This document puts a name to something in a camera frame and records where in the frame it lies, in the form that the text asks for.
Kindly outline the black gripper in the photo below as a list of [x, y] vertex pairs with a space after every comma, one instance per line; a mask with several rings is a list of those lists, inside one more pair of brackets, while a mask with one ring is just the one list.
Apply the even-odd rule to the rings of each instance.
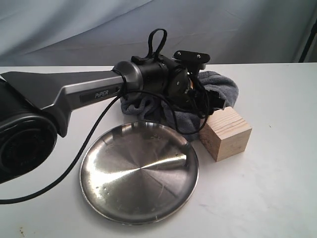
[[212, 89], [207, 89], [193, 73], [188, 74], [191, 87], [188, 89], [188, 98], [191, 110], [199, 118], [206, 118], [216, 110], [225, 108], [225, 100]]

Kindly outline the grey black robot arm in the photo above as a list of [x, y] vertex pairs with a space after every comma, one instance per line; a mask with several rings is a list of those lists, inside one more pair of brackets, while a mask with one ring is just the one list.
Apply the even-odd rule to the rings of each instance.
[[169, 59], [153, 54], [133, 56], [109, 71], [33, 73], [8, 71], [0, 75], [0, 180], [24, 175], [52, 153], [58, 136], [65, 137], [73, 110], [112, 97], [134, 99], [157, 94], [175, 110], [201, 116], [223, 109], [219, 93], [205, 89], [198, 73], [206, 54], [187, 52]]

